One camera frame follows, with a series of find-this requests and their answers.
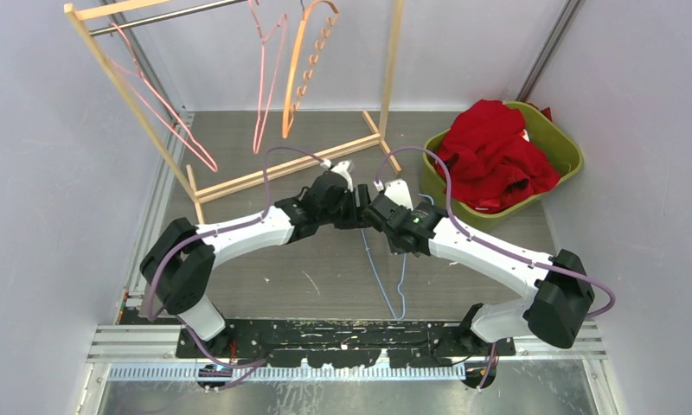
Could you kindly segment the pink hanger with poppy skirt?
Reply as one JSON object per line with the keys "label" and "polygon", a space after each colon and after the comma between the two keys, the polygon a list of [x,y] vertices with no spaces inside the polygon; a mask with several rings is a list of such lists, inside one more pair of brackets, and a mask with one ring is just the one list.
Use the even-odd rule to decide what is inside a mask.
{"label": "pink hanger with poppy skirt", "polygon": [[[282,60],[282,54],[285,45],[285,38],[288,30],[288,15],[282,14],[274,25],[268,30],[263,30],[258,14],[259,1],[249,0],[248,8],[255,23],[257,35],[259,37],[260,55],[259,55],[259,90],[257,95],[256,121],[253,130],[252,152],[257,155],[260,153],[261,144],[266,132],[269,113],[272,106],[273,93],[279,75],[279,65]],[[269,69],[267,66],[267,47],[270,43],[274,43],[275,35],[279,35],[277,54],[274,59],[274,66]]]}

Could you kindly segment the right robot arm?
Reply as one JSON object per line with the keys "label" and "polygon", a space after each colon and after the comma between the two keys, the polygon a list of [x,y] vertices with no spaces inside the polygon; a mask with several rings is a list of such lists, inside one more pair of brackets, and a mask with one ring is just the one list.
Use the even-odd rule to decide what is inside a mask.
{"label": "right robot arm", "polygon": [[380,193],[362,220],[384,233],[398,253],[448,259],[492,278],[517,294],[499,304],[475,304],[460,324],[458,340],[468,354],[482,354],[504,338],[533,335],[570,349],[595,298],[580,279],[582,263],[572,252],[551,256],[514,246],[421,202],[411,209]]}

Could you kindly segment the red garment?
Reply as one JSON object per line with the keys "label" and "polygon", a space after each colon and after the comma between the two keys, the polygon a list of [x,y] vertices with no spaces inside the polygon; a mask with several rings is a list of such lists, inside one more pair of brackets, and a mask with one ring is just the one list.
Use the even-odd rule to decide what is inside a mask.
{"label": "red garment", "polygon": [[561,174],[528,140],[525,117],[499,100],[481,99],[460,113],[436,150],[452,179],[452,198],[497,214],[547,193]]}

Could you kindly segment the aluminium floor rail front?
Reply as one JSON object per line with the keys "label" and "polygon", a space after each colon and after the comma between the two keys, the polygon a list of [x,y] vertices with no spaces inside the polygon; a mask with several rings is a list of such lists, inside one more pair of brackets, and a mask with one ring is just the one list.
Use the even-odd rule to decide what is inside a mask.
{"label": "aluminium floor rail front", "polygon": [[583,323],[570,343],[525,333],[474,346],[457,322],[266,319],[233,319],[202,346],[169,321],[101,326],[87,356],[107,364],[111,380],[193,381],[206,390],[237,380],[459,380],[488,386],[500,363],[605,357],[592,322]]}

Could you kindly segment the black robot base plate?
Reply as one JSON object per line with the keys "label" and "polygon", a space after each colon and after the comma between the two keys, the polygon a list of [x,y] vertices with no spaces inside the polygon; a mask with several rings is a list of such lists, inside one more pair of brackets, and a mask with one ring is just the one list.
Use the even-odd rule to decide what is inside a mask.
{"label": "black robot base plate", "polygon": [[217,359],[263,360],[269,367],[373,367],[380,356],[391,368],[448,367],[490,350],[472,346],[458,322],[231,319],[206,343]]}

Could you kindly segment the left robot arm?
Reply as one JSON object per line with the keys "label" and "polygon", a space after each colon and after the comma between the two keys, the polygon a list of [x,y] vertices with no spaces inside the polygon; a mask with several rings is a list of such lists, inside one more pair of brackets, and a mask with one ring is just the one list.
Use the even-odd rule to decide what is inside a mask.
{"label": "left robot arm", "polygon": [[354,185],[333,170],[318,176],[300,194],[264,211],[217,224],[173,220],[142,259],[139,270],[163,310],[197,335],[201,350],[224,355],[231,333],[224,315],[206,297],[212,270],[244,254],[310,238],[320,227],[357,229],[371,202],[365,184]]}

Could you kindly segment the crumpled red cloth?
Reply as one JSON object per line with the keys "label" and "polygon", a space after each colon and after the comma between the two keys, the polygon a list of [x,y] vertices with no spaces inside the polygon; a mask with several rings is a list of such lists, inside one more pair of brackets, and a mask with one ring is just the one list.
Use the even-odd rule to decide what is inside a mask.
{"label": "crumpled red cloth", "polygon": [[542,110],[540,110],[540,113],[550,122],[553,122],[553,115],[552,115],[552,110],[550,107],[546,107]]}

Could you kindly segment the metal clothes rail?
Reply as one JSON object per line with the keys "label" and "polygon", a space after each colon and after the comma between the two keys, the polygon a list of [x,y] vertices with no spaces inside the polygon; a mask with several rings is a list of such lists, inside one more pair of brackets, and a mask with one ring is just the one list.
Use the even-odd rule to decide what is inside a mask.
{"label": "metal clothes rail", "polygon": [[[141,8],[145,8],[145,7],[150,7],[152,5],[156,5],[156,4],[160,4],[160,3],[162,3],[162,1],[127,1],[127,2],[123,2],[123,3],[120,2],[120,3],[103,4],[103,5],[100,5],[98,7],[84,9],[84,10],[77,10],[71,3],[66,3],[64,5],[64,10],[65,11],[73,11],[76,15],[76,18],[79,21],[83,22],[86,20],[92,20],[92,19],[96,19],[96,18],[122,14],[126,11],[132,11],[132,10],[137,10],[137,9],[141,9]],[[123,22],[121,25],[119,25],[119,28],[120,29],[134,29],[136,27],[142,27],[142,26],[146,26],[149,24],[157,23],[157,22],[164,22],[164,21],[176,19],[178,17],[190,16],[190,15],[194,15],[197,13],[202,13],[204,11],[215,10],[215,9],[235,5],[238,3],[242,3],[242,1],[238,1],[238,0],[214,1],[214,2],[210,2],[210,3],[205,3],[205,4],[201,4],[201,5],[188,7],[185,9],[165,12],[163,14],[158,14],[155,16],[148,16],[148,17],[144,17],[144,18],[139,18],[137,20],[126,21],[126,22]]]}

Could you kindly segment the aluminium corner rail right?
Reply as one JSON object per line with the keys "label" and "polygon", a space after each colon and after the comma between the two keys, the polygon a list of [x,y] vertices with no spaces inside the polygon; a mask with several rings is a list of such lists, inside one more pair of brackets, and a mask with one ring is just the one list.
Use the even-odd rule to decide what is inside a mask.
{"label": "aluminium corner rail right", "polygon": [[565,34],[571,28],[573,20],[578,15],[585,2],[585,0],[567,0],[564,3],[560,14],[554,21],[548,37],[543,43],[527,77],[522,83],[522,87],[516,96],[517,101],[526,102],[530,98],[549,62],[553,58],[554,53],[561,45]]}

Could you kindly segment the wooden clothes rack frame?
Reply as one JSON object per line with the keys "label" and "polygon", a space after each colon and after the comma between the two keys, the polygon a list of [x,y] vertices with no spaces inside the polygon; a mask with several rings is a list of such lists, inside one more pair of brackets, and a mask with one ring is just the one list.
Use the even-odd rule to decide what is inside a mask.
{"label": "wooden clothes rack frame", "polygon": [[[358,151],[365,150],[371,147],[379,146],[384,155],[387,157],[386,160],[392,166],[394,172],[399,175],[402,172],[402,168],[394,156],[388,156],[388,152],[391,151],[387,138],[386,129],[388,125],[388,114],[390,109],[390,101],[392,95],[392,88],[394,83],[394,70],[396,68],[396,58],[399,45],[399,36],[401,31],[401,19],[404,9],[404,1],[393,1],[391,8],[391,21],[389,26],[388,35],[388,50],[387,50],[387,64],[385,66],[385,79],[384,88],[382,93],[381,109],[379,114],[379,123],[376,124],[373,118],[369,115],[368,111],[362,111],[362,118],[367,124],[367,127],[372,132],[371,135],[359,138],[347,142],[345,144],[338,145],[336,147],[331,147],[326,150],[314,153],[314,155],[309,155],[308,153],[303,153],[305,156],[292,160],[287,163],[281,163],[273,167],[266,167],[263,171],[264,173],[252,173],[246,176],[242,176],[227,182],[223,182],[208,188],[199,189],[195,185],[195,175],[191,166],[186,166],[187,176],[183,176],[183,171],[178,166],[178,163],[172,160],[171,154],[156,140],[155,133],[150,127],[149,122],[144,119],[141,114],[141,110],[132,101],[130,93],[127,88],[122,84],[120,76],[115,74],[113,69],[109,64],[108,56],[102,51],[94,38],[98,35],[107,35],[113,29],[123,35],[124,29],[120,29],[119,25],[115,23],[112,16],[101,17],[109,18],[109,27],[102,29],[90,30],[87,28],[85,21],[81,22],[76,18],[73,11],[65,11],[64,14],[74,26],[76,31],[79,33],[81,39],[88,46],[89,50],[92,52],[96,61],[100,64],[102,69],[105,71],[106,75],[110,81],[115,85],[116,89],[122,95],[128,106],[137,116],[139,123],[147,130],[147,134],[150,140],[156,145],[160,154],[164,157],[165,162],[170,167],[172,173],[174,173],[175,178],[182,185],[183,189],[187,192],[190,200],[192,200],[196,217],[199,221],[204,221],[204,215],[202,212],[202,205],[206,202],[213,201],[222,198],[227,195],[252,188],[254,186],[264,184],[266,178],[280,178],[282,176],[288,176],[290,174],[299,172],[301,170],[313,167],[318,163],[322,162],[325,158],[333,161],[334,159],[342,156],[347,156],[354,154]],[[180,114],[174,110],[160,94],[156,95],[156,98],[170,111],[170,114],[175,120],[174,124],[165,124],[165,127],[170,131],[173,137],[177,138],[186,148],[190,150],[192,154],[197,156],[207,167],[212,169],[212,171],[217,172],[218,167],[214,158],[208,153],[208,151],[195,140],[190,128],[180,117]]]}

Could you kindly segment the wooden hanger with metal hook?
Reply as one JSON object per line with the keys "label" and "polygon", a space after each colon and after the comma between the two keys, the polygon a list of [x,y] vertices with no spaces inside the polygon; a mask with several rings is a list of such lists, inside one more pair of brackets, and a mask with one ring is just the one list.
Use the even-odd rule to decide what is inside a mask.
{"label": "wooden hanger with metal hook", "polygon": [[[308,48],[306,35],[314,10],[321,6],[329,13],[325,17],[324,26],[317,32],[311,48]],[[295,121],[296,112],[299,110],[303,97],[313,77],[315,66],[324,49],[325,43],[330,37],[332,29],[336,25],[340,11],[333,1],[312,1],[308,4],[298,22],[298,29],[293,43],[290,66],[285,83],[285,96],[283,104],[283,116],[281,137],[287,139],[290,136]]]}

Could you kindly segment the green plastic laundry basket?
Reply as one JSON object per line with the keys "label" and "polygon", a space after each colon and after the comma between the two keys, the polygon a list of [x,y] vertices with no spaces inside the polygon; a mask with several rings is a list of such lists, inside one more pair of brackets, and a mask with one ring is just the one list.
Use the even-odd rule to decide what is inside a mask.
{"label": "green plastic laundry basket", "polygon": [[[557,185],[566,182],[580,171],[583,165],[583,156],[579,146],[557,125],[547,120],[540,113],[540,110],[531,104],[523,102],[501,102],[512,109],[521,111],[527,123],[527,131],[529,132],[528,140],[546,155],[552,166],[561,174],[561,179]],[[440,141],[449,129],[430,138],[425,144],[426,149],[436,154]],[[441,207],[446,204],[451,204],[453,213],[457,217],[474,227],[481,228],[497,226],[509,217],[518,214],[524,208],[538,202],[549,192],[534,195],[497,214],[481,214],[467,207],[464,203],[452,198],[452,179],[449,170],[442,170],[440,164],[435,162],[430,156],[422,157],[420,190],[422,193],[433,197],[436,203]]]}

